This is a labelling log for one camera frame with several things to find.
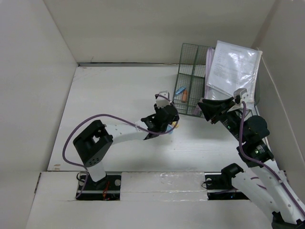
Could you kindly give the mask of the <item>blue highlighter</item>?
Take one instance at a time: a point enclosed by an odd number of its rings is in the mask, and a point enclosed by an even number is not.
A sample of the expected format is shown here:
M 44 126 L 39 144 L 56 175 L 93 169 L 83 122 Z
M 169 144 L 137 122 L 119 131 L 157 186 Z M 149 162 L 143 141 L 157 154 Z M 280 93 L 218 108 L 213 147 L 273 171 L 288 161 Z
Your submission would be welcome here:
M 168 134 L 172 134 L 173 133 L 173 127 L 171 125 L 168 125 L 166 131 L 168 132 Z

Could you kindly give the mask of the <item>clear pouch with purple zipper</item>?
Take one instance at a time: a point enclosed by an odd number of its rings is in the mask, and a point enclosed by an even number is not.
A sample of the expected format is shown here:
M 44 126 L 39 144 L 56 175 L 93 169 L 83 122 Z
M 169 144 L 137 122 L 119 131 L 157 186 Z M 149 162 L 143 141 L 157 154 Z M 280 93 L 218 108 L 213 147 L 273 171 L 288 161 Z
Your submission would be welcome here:
M 209 54 L 207 65 L 206 86 L 208 91 L 205 98 L 222 100 L 231 97 L 240 88 L 241 49 L 235 45 L 218 44 Z

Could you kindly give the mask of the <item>clear mesh document pouch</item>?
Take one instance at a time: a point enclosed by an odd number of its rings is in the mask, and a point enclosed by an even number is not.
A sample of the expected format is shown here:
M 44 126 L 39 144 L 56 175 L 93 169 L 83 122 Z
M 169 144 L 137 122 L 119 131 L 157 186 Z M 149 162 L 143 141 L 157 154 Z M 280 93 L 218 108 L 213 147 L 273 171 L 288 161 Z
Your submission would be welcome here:
M 222 100 L 240 88 L 247 89 L 249 102 L 254 102 L 255 85 L 263 52 L 218 41 L 206 79 L 205 98 Z

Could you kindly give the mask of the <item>pink highlighter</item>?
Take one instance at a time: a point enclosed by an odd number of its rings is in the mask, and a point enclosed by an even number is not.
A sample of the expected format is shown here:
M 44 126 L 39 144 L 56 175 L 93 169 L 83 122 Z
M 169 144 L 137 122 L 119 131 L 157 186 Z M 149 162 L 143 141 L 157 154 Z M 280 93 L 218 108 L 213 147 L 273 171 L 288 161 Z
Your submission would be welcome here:
M 193 115 L 198 115 L 200 113 L 200 107 L 199 106 L 196 106 L 193 110 Z

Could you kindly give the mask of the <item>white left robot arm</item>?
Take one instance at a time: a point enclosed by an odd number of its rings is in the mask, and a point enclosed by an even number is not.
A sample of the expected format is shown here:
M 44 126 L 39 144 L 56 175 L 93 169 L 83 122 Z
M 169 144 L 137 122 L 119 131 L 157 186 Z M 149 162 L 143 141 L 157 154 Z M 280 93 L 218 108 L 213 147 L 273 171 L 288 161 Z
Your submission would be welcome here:
M 112 145 L 156 138 L 167 132 L 168 125 L 179 121 L 178 111 L 173 105 L 163 108 L 155 105 L 154 109 L 155 114 L 130 124 L 105 125 L 101 120 L 95 120 L 73 140 L 76 151 L 88 169 L 90 184 L 95 189 L 106 185 L 107 175 L 102 159 Z

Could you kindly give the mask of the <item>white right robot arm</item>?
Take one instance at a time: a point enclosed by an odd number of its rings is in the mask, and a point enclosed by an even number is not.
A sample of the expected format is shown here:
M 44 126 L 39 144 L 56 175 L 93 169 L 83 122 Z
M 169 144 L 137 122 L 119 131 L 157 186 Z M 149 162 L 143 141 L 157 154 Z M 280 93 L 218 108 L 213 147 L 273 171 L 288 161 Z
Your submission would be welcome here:
M 226 100 L 203 99 L 198 103 L 205 119 L 221 122 L 238 141 L 238 154 L 256 175 L 251 178 L 241 166 L 232 163 L 217 175 L 206 175 L 208 190 L 237 189 L 252 201 L 271 221 L 274 229 L 303 229 L 305 205 L 290 187 L 263 138 L 270 132 L 258 115 L 246 117 L 246 103 L 239 96 Z

